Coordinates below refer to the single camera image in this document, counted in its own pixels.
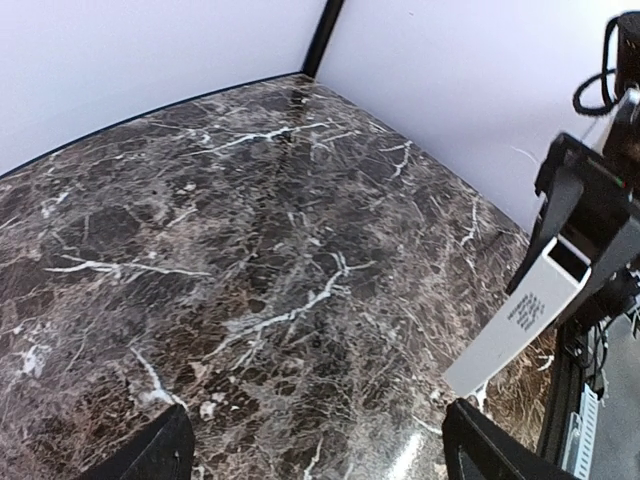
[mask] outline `white backdrop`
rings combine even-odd
[[[573,112],[571,96],[600,70],[605,24],[638,5],[348,0],[318,79],[530,229],[539,206],[533,181],[549,143],[591,125]]]
[[[324,0],[3,0],[0,173],[194,95],[300,70]]]

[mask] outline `marble surface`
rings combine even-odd
[[[440,375],[525,247],[302,76],[82,140],[0,181],[0,477],[73,478],[179,402],[193,479],[444,478]],[[482,402],[507,429],[538,353]]]

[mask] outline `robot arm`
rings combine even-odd
[[[618,67],[610,71],[608,43],[616,26]],[[613,72],[615,99],[606,84]],[[602,82],[604,106],[589,109],[581,105],[580,95],[595,80]],[[445,372],[456,393],[466,397],[544,329],[557,327],[537,455],[459,399],[449,406],[443,425],[452,479],[588,478],[598,400],[604,392],[606,329],[637,308],[640,293],[638,85],[640,12],[630,12],[607,25],[602,72],[574,96],[578,113],[609,115],[602,139],[589,147],[561,133],[551,143],[535,182],[544,203],[526,256],[507,287],[510,297]],[[599,347],[604,349],[601,359]]]

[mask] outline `black corner trim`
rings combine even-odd
[[[125,119],[125,120],[120,120],[119,122],[113,123],[113,124],[108,125],[108,126],[106,126],[106,127],[102,127],[102,128],[100,128],[100,129],[96,130],[95,132],[91,132],[91,133],[88,133],[88,134],[86,134],[86,135],[83,135],[83,136],[81,136],[81,137],[79,137],[79,138],[76,138],[75,140],[71,140],[70,142],[67,142],[67,143],[65,143],[65,144],[63,144],[63,145],[60,145],[59,147],[56,147],[56,148],[54,148],[53,150],[49,150],[49,151],[48,151],[48,152],[46,152],[46,153],[43,153],[43,154],[41,154],[41,155],[38,155],[36,158],[33,158],[33,159],[31,159],[31,160],[28,160],[28,161],[26,161],[25,163],[22,163],[22,164],[18,165],[17,167],[12,168],[12,169],[11,169],[11,170],[9,170],[8,172],[5,172],[5,173],[3,173],[3,174],[0,174],[0,180],[2,180],[2,179],[4,179],[4,178],[6,178],[6,177],[8,177],[8,176],[10,176],[10,175],[12,175],[12,174],[14,174],[14,173],[16,173],[16,172],[17,172],[17,171],[19,171],[19,170],[22,170],[22,169],[23,169],[23,168],[25,168],[25,167],[28,167],[29,165],[31,165],[32,163],[37,162],[38,160],[42,160],[43,158],[48,157],[49,155],[52,155],[52,154],[57,153],[57,152],[59,152],[59,151],[61,151],[61,150],[64,150],[65,148],[69,148],[69,147],[70,147],[71,145],[73,145],[74,143],[81,142],[82,140],[86,140],[86,139],[87,139],[87,138],[89,138],[89,137],[92,137],[92,136],[94,136],[94,135],[98,135],[99,133],[102,133],[102,132],[104,132],[105,130],[109,130],[110,128],[117,127],[118,125],[122,125],[123,123],[132,122],[133,120],[137,120],[138,118],[144,117],[144,116],[146,116],[146,115],[151,115],[152,113],[159,112],[160,110],[164,110],[165,108],[175,107],[175,106],[177,106],[177,105],[181,105],[181,104],[183,104],[183,103],[191,102],[191,101],[193,101],[193,100],[197,100],[197,99],[199,99],[199,98],[207,97],[207,96],[209,96],[209,95],[214,95],[214,94],[217,94],[217,93],[228,92],[229,90],[234,90],[234,89],[236,89],[236,88],[241,88],[241,87],[247,87],[247,86],[249,86],[249,85],[254,85],[254,84],[256,84],[256,83],[269,82],[269,81],[271,81],[271,80],[277,80],[277,79],[279,79],[279,78],[286,78],[286,77],[291,77],[291,76],[294,76],[294,75],[300,75],[300,73],[302,73],[302,72],[284,73],[284,74],[282,74],[282,75],[274,75],[274,76],[272,76],[272,77],[261,78],[261,79],[259,79],[259,80],[252,80],[252,81],[250,81],[250,82],[241,83],[241,84],[239,84],[239,85],[232,85],[232,86],[230,86],[230,87],[224,87],[224,88],[221,88],[221,89],[219,89],[219,90],[213,90],[213,91],[211,91],[211,92],[201,93],[201,94],[199,94],[199,95],[195,95],[195,96],[193,96],[193,97],[185,98],[185,99],[183,99],[183,100],[178,100],[177,102],[173,102],[173,103],[170,103],[170,104],[168,104],[168,105],[163,105],[163,106],[161,106],[161,107],[154,108],[154,109],[152,109],[152,110],[148,110],[148,111],[146,111],[146,112],[140,113],[140,114],[138,114],[138,115],[134,115],[133,117],[127,118],[127,119]]]
[[[318,74],[320,62],[322,62],[322,57],[329,44],[329,39],[338,21],[343,4],[344,0],[327,0],[320,23],[318,23],[316,33],[313,35],[313,40],[311,40],[307,58],[305,58],[302,66],[302,73],[311,78],[315,78]]]

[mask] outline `dark marble tabletop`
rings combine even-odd
[[[194,479],[444,478],[441,374],[525,248],[302,76],[77,142],[0,181],[0,477],[73,478],[177,402]],[[481,399],[518,438],[545,352]]]

